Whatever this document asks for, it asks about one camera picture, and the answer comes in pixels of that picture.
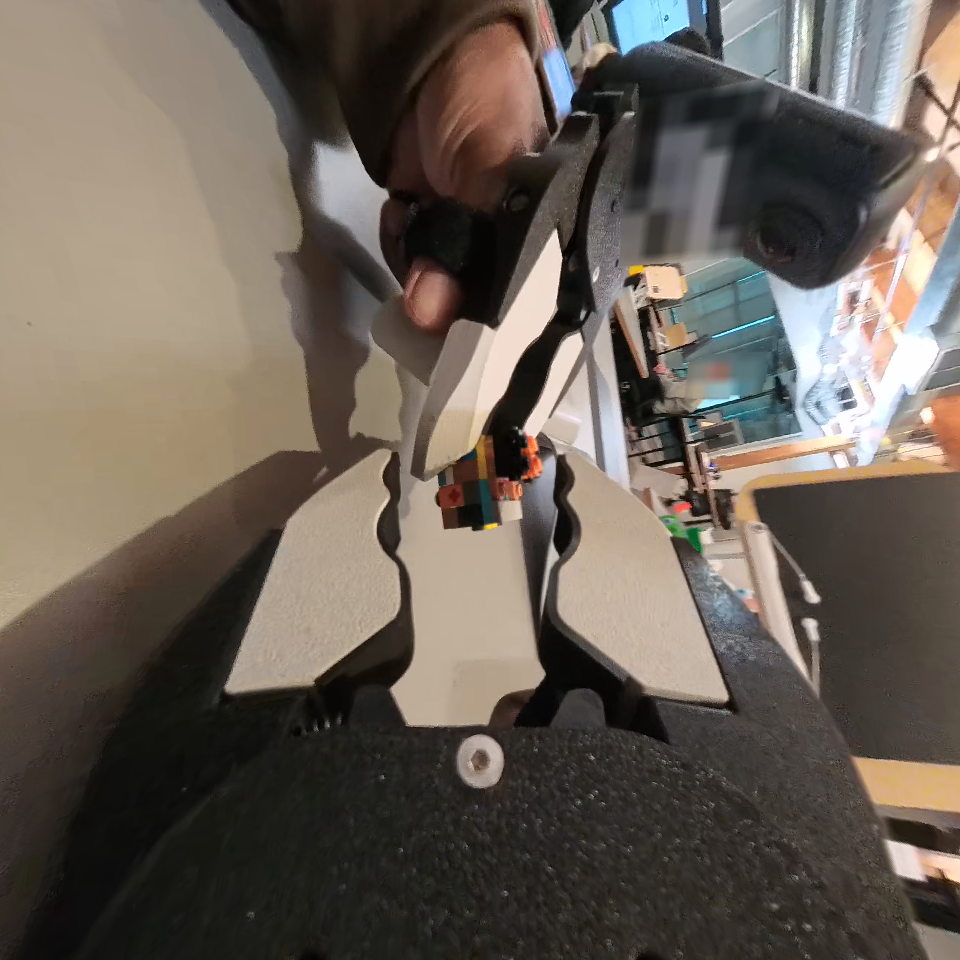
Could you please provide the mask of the person's left hand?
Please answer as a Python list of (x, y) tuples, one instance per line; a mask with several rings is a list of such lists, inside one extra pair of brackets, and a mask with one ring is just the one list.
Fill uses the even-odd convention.
[(416, 328), (445, 333), (460, 317), (463, 295), (439, 263), (410, 261), (403, 251), (404, 200), (450, 199), (493, 212), (506, 166), (543, 150), (547, 139), (534, 59), (517, 21), (478, 27), (431, 68), (395, 132), (380, 215), (381, 250)]

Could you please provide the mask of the multicolour toy brick model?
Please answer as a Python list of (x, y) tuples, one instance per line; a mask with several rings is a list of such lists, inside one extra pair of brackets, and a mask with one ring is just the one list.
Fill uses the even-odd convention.
[(446, 530), (494, 530), (523, 517), (525, 488), (543, 474), (536, 437), (510, 428), (482, 435), (438, 474), (436, 502)]

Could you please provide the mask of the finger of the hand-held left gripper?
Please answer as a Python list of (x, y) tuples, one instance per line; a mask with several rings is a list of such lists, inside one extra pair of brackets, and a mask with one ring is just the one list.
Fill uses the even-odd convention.
[(488, 428), (527, 434), (537, 389), (560, 341), (579, 331), (557, 307), (563, 252), (549, 235), (498, 327), (458, 319), (434, 367), (414, 437), (411, 473), (427, 481), (468, 454)]
[(527, 414), (527, 434), (552, 441), (577, 441), (587, 419), (584, 398), (574, 385), (586, 363), (588, 349), (581, 331), (565, 335), (546, 367), (534, 381), (534, 407)]

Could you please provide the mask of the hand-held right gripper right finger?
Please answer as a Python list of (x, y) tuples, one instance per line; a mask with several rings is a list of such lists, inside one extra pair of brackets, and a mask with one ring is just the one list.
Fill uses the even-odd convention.
[(666, 525), (578, 451), (558, 455), (539, 655), (609, 707), (625, 693), (724, 709), (730, 695)]

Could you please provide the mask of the person's left forearm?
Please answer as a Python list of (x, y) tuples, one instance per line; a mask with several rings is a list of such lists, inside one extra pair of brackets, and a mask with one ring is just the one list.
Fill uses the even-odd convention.
[(318, 66), (346, 129), (378, 184), (387, 185), (392, 142), (429, 72), (474, 31), (505, 22), (533, 57), (542, 16), (527, 1), (236, 1), (236, 15), (304, 65)]

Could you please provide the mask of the computer monitor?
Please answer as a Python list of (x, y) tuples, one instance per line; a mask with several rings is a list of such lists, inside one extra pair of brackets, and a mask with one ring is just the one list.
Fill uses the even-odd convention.
[(691, 29), (705, 37), (712, 55), (723, 58), (719, 1), (608, 1), (601, 3), (601, 9), (610, 43), (620, 53)]

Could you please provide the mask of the wood-framed black screen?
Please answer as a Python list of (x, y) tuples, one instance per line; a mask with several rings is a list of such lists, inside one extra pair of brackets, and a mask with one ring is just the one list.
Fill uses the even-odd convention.
[(958, 820), (959, 476), (920, 462), (774, 474), (739, 494), (820, 596), (802, 639), (874, 804)]

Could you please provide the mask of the white lamp base plate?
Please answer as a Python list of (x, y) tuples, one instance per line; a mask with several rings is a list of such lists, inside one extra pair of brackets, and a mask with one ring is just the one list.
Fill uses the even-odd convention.
[(818, 620), (813, 616), (800, 619), (810, 649), (810, 661), (804, 657), (793, 626), (784, 591), (779, 561), (785, 560), (798, 580), (803, 602), (817, 607), (822, 598), (813, 583), (772, 534), (770, 528), (759, 521), (746, 521), (741, 525), (741, 541), (753, 583), (758, 605), (758, 616), (767, 633), (785, 652), (794, 666), (803, 675), (817, 695), (821, 694), (822, 637)]

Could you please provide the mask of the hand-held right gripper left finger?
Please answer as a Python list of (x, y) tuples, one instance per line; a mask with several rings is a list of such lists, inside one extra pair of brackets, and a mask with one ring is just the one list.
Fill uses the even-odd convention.
[(392, 687), (415, 646), (411, 583), (399, 558), (400, 458), (378, 449), (287, 521), (238, 654), (229, 696)]

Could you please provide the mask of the silver spiral ventilation duct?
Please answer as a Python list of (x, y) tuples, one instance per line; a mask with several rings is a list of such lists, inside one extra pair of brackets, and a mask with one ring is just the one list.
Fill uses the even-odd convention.
[(901, 127), (932, 8), (931, 1), (779, 2), (779, 81)]

